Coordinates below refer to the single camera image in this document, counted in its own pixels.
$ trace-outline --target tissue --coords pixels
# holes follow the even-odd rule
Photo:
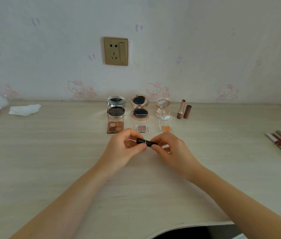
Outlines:
[[[39,111],[41,105],[28,105],[28,106],[11,106],[9,114],[11,115],[19,115],[19,116],[28,116],[32,113],[36,113]]]

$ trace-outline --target wood grain surface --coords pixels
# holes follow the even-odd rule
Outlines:
[[[41,104],[27,117],[0,111],[0,238],[11,236],[44,209],[103,153],[105,102],[26,101]],[[206,167],[281,215],[281,150],[265,132],[281,130],[281,106],[191,104],[176,119],[175,135]],[[124,127],[143,124],[130,117]],[[159,134],[155,106],[146,139]],[[134,157],[100,191],[75,238],[151,238],[163,231],[231,221],[200,189],[171,171],[151,150]]]

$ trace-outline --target forearm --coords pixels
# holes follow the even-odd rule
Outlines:
[[[190,179],[204,190],[248,238],[281,238],[281,217],[203,168]]]
[[[108,178],[106,171],[94,166],[11,239],[71,238],[97,192]]]

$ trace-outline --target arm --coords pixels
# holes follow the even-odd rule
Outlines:
[[[143,136],[130,128],[113,135],[99,161],[10,239],[71,238],[100,188],[146,149],[133,141],[137,138]]]
[[[202,166],[178,137],[165,132],[151,141],[158,143],[151,148],[172,169],[205,191],[246,237],[281,238],[281,216]]]

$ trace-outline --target wall outlet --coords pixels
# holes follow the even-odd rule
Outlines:
[[[107,65],[128,65],[128,39],[104,37]]]

